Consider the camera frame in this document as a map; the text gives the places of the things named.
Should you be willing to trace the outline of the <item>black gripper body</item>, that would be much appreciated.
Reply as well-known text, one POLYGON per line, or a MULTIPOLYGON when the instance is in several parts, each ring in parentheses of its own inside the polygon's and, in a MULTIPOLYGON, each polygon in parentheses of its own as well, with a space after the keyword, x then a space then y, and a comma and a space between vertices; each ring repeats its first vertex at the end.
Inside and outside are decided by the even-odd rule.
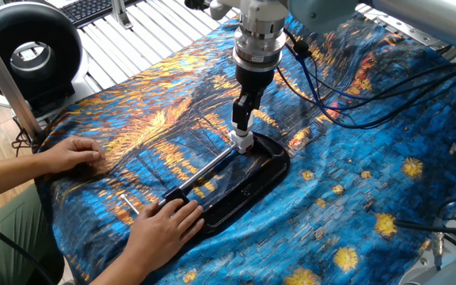
POLYGON ((273 81, 274 73, 274 70, 256 72, 237 66, 235 76, 238 83, 241 85, 240 95, 249 94, 262 97, 265 89, 273 81))

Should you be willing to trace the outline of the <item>person's right hand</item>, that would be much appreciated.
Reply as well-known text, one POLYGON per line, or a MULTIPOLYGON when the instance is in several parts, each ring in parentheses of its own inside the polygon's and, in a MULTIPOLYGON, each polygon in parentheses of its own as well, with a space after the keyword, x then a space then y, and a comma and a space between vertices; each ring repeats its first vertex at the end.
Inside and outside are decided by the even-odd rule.
POLYGON ((131 227, 123 259, 141 273, 165 265, 202 228, 203 207, 195 200, 174 199, 159 209, 146 205, 131 227))

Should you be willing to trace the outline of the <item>person's left hand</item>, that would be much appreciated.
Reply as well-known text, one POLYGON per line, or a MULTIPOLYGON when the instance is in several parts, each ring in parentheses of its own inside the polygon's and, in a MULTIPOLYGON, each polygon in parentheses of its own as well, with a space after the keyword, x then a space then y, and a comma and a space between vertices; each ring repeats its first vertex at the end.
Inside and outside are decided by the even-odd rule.
POLYGON ((94 139, 70 136, 38 157, 45 173, 61 173, 79 164, 95 166, 105 160, 105 152, 94 139))

